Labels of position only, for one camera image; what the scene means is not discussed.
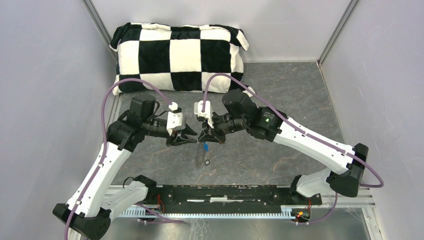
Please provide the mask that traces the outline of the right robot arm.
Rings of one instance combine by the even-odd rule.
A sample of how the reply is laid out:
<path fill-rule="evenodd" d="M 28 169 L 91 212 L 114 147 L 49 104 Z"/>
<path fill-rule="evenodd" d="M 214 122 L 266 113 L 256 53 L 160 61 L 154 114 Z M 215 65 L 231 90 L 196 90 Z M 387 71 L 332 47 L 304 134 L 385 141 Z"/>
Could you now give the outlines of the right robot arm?
<path fill-rule="evenodd" d="M 330 190 L 350 198 L 358 195 L 368 147 L 343 144 L 298 124 L 285 113 L 268 106 L 258 107 L 245 92 L 235 89 L 222 97 L 227 113 L 212 111 L 209 101 L 194 103 L 193 111 L 202 123 L 199 142 L 224 144 L 226 135 L 245 130 L 252 137 L 291 147 L 326 166 L 309 175 L 298 175 L 289 189 L 289 199 L 302 204 L 308 198 Z"/>

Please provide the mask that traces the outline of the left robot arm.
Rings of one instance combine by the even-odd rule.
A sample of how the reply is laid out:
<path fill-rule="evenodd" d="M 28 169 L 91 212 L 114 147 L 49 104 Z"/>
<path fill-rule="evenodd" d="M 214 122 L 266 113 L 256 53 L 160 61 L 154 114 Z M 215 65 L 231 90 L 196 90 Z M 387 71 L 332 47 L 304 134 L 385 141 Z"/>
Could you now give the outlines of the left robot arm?
<path fill-rule="evenodd" d="M 65 224 L 64 239 L 85 237 L 100 240 L 111 223 L 132 205 L 153 203 L 157 190 L 134 180 L 109 198 L 105 195 L 118 170 L 145 137 L 163 138 L 168 147 L 196 143 L 197 133 L 187 125 L 182 109 L 173 102 L 161 119 L 160 104 L 143 94 L 131 99 L 129 109 L 108 127 L 103 127 L 103 144 L 97 159 L 78 190 L 66 203 L 58 203 L 52 213 Z"/>

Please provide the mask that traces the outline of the blue key fob tag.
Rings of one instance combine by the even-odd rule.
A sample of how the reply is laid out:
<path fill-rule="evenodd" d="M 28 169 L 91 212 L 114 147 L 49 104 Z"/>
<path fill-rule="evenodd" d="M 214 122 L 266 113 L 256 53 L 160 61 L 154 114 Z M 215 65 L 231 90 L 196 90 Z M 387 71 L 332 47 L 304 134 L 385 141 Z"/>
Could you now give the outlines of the blue key fob tag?
<path fill-rule="evenodd" d="M 209 145 L 206 142 L 203 143 L 203 149 L 205 152 L 209 151 Z"/>

